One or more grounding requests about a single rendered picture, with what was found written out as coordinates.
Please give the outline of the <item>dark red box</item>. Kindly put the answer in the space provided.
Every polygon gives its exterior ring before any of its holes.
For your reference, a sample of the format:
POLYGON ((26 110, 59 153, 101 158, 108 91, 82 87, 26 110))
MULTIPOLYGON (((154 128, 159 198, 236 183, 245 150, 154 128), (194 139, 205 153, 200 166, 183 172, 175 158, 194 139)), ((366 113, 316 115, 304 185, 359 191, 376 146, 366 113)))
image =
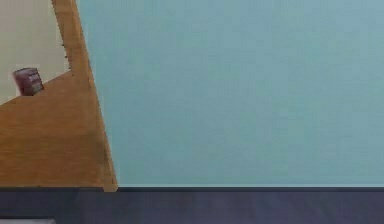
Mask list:
POLYGON ((22 96, 34 96, 44 89, 37 68, 22 68, 12 75, 22 96))

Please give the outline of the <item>brown wooden shelf unit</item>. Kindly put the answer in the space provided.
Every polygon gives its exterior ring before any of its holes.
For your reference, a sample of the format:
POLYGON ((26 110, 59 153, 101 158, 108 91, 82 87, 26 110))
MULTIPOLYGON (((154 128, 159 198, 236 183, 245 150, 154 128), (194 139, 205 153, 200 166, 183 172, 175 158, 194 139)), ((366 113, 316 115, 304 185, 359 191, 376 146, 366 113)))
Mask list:
POLYGON ((76 0, 51 0, 69 70, 0 106, 0 187, 95 187, 114 171, 76 0))

